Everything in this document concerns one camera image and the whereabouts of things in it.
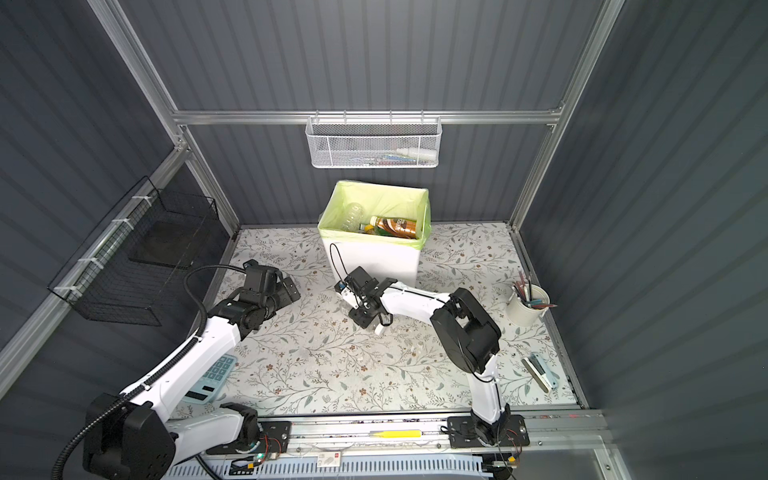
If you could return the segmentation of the amber tea bottle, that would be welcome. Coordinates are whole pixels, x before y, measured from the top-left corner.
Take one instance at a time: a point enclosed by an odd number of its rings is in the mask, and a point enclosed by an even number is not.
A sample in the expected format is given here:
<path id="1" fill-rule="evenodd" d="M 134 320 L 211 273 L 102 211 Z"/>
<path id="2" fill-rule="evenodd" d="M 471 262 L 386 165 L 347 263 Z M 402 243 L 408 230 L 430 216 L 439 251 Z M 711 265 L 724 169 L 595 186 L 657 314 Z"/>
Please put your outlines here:
<path id="1" fill-rule="evenodd" d="M 369 225 L 376 235 L 409 240 L 418 238 L 417 222 L 414 220 L 372 216 Z"/>

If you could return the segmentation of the clear bottle white cap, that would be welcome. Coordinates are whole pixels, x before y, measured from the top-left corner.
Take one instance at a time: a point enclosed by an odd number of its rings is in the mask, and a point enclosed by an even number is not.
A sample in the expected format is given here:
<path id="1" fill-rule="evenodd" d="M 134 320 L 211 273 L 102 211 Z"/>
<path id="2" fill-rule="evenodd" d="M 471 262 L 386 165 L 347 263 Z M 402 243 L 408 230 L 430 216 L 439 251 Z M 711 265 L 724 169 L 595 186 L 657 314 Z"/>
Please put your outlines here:
<path id="1" fill-rule="evenodd" d="M 340 229 L 350 233 L 359 232 L 365 219 L 364 207 L 357 202 L 350 202 L 344 206 Z"/>

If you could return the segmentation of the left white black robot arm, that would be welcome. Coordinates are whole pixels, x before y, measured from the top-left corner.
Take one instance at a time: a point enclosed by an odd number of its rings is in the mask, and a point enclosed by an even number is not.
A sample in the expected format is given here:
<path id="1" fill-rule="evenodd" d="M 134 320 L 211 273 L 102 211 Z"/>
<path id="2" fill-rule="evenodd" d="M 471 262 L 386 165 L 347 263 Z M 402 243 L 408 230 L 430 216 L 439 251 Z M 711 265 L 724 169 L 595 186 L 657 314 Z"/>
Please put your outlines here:
<path id="1" fill-rule="evenodd" d="M 200 326 L 176 350 L 119 395 L 91 403 L 72 441 L 83 448 L 85 471 L 105 479 L 160 479 L 210 448 L 251 453 L 264 446 L 258 414 L 245 405 L 228 402 L 201 417 L 172 417 L 225 353 L 300 298 L 294 281 L 276 267 L 249 260 L 237 270 L 243 286 L 212 310 L 202 308 Z"/>

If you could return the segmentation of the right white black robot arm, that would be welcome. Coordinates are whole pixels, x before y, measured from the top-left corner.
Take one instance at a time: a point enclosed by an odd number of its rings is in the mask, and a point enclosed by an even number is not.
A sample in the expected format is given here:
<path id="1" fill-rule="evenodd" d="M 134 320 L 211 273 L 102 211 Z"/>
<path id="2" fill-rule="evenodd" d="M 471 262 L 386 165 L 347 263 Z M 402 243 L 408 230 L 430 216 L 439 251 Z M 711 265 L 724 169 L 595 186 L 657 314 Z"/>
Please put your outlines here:
<path id="1" fill-rule="evenodd" d="M 494 447 L 520 453 L 530 445 L 524 418 L 501 399 L 498 354 L 501 329 L 465 288 L 435 293 L 410 287 L 393 278 L 379 281 L 358 267 L 334 285 L 349 306 L 348 316 L 365 329 L 381 334 L 396 316 L 433 328 L 446 357 L 468 378 L 471 410 L 452 416 L 443 427 L 454 449 Z"/>

